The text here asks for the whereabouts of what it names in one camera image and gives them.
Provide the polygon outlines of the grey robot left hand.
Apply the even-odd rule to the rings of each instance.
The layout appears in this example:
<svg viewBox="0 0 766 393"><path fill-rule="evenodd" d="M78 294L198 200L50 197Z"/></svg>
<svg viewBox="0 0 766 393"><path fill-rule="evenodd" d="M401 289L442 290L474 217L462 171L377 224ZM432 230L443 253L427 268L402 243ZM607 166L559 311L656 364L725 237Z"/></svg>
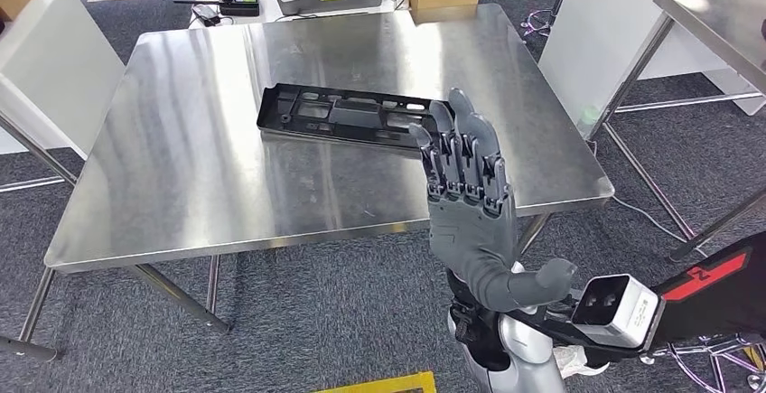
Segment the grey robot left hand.
<svg viewBox="0 0 766 393"><path fill-rule="evenodd" d="M554 258L518 269L516 203L491 122L458 88L433 101L431 134L411 124L426 177L432 252L485 308L499 313L550 304L570 292L576 267Z"/></svg>

